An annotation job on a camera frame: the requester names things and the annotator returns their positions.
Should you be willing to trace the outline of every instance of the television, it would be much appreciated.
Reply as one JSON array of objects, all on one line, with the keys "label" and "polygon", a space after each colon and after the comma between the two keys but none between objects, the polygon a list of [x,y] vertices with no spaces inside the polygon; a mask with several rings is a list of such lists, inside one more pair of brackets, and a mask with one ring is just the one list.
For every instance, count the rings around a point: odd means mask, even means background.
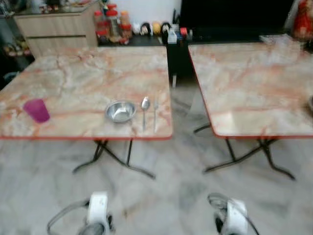
[{"label": "television", "polygon": [[258,38],[285,32],[294,0],[182,0],[180,27],[195,39]]}]

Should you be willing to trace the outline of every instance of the marble table top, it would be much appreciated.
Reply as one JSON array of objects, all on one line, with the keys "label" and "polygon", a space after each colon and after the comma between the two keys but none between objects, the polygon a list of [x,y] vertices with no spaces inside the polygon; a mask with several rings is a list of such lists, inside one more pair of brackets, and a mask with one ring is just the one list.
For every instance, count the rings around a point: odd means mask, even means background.
[{"label": "marble table top", "polygon": [[214,133],[312,138],[313,57],[262,43],[189,46]]},{"label": "marble table top", "polygon": [[[148,96],[146,130],[142,99]],[[22,109],[42,98],[50,120],[38,124]],[[158,99],[154,132],[154,99]],[[117,100],[136,104],[134,118],[114,124],[105,117]],[[165,47],[112,47],[50,51],[0,92],[0,138],[169,139],[172,114]]]}]

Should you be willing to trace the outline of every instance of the cabinet drawer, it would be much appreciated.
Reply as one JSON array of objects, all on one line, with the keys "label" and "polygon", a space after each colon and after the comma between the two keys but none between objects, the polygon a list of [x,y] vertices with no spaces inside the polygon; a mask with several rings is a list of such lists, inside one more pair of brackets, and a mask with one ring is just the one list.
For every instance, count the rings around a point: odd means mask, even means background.
[{"label": "cabinet drawer", "polygon": [[87,47],[85,37],[32,38],[27,43],[34,57],[43,55],[48,49],[63,47]]},{"label": "cabinet drawer", "polygon": [[80,16],[17,18],[25,37],[85,35]]}]

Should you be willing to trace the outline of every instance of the purple cup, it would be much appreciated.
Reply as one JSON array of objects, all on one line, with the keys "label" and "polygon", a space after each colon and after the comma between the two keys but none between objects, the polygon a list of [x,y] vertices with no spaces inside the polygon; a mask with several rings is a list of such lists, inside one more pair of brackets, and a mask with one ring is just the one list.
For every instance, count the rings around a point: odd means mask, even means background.
[{"label": "purple cup", "polygon": [[23,109],[38,123],[48,121],[50,118],[42,99],[32,99],[26,102],[23,105]]}]

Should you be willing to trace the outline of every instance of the white wall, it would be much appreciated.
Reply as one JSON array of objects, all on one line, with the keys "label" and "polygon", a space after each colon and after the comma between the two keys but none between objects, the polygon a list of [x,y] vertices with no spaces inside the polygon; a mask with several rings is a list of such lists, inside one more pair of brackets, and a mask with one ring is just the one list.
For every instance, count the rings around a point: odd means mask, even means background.
[{"label": "white wall", "polygon": [[118,11],[128,11],[131,22],[168,21],[172,23],[173,10],[180,12],[181,0],[111,0]]}]

